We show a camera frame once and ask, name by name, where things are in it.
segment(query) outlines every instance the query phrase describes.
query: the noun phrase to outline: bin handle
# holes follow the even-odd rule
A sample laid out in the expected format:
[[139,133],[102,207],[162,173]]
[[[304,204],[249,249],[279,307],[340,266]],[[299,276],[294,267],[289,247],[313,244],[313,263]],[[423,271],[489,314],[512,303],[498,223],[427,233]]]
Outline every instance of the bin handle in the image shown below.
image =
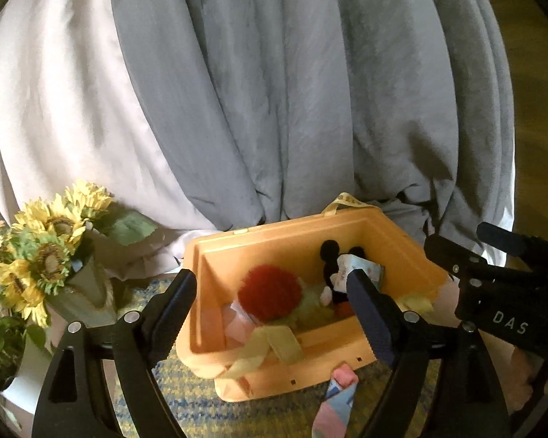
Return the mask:
[[357,199],[355,199],[355,197],[351,196],[351,194],[349,193],[340,193],[339,196],[337,196],[337,198],[323,210],[322,212],[323,216],[327,217],[329,215],[335,215],[337,212],[337,209],[341,205],[345,205],[347,207],[374,207],[378,209],[376,206],[358,201]]

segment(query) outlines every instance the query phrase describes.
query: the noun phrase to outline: gray vase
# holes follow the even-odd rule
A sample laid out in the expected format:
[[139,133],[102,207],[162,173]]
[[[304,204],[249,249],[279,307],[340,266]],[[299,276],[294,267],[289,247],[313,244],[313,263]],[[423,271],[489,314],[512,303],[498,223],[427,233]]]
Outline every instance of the gray vase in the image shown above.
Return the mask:
[[47,303],[64,320],[81,321],[87,327],[114,324],[117,319],[110,279],[93,255]]

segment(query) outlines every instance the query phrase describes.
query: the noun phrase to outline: black mouse ear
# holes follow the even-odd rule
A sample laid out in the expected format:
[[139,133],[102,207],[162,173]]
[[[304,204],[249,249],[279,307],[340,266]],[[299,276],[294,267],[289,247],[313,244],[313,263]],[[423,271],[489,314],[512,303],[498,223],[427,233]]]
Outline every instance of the black mouse ear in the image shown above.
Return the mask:
[[339,244],[336,241],[324,241],[321,245],[321,258],[323,261],[329,262],[337,260],[339,256]]
[[364,258],[365,260],[368,259],[365,256],[365,250],[363,247],[353,247],[352,249],[349,250],[349,253],[352,255],[355,255],[356,257]]

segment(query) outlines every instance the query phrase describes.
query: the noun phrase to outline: white pot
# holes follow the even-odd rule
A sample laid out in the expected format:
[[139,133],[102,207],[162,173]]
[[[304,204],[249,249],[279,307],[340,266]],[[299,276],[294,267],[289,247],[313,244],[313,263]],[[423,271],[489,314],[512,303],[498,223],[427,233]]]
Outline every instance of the white pot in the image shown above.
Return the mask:
[[34,415],[50,363],[49,353],[39,349],[27,338],[19,371],[12,384],[1,394],[17,407]]

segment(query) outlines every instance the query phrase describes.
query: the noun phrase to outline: wooden floor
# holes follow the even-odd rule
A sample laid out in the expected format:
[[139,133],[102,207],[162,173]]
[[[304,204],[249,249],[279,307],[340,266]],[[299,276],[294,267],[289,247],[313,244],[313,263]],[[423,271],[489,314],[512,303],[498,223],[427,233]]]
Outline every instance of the wooden floor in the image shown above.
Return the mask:
[[514,86],[514,230],[548,240],[548,19],[534,0],[490,1]]

